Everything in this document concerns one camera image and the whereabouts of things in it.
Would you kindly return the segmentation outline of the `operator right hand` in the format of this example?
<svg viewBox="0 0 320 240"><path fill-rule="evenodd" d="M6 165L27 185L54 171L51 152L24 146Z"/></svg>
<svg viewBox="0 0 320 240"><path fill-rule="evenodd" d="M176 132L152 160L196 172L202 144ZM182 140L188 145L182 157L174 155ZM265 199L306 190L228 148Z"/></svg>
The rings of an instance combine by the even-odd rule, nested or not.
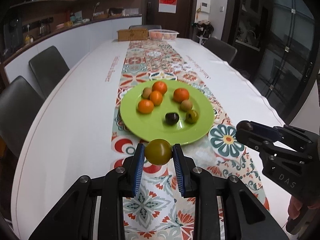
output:
<svg viewBox="0 0 320 240"><path fill-rule="evenodd" d="M303 206L303 203L300 202L294 196L292 196L290 199L290 202L289 202L288 210L287 210L289 217L291 219L296 219L300 214L300 210L301 210L302 206ZM319 207L320 207L320 201L318 199L312 205L308 206L308 209L310 209L310 210L319 209Z"/></svg>

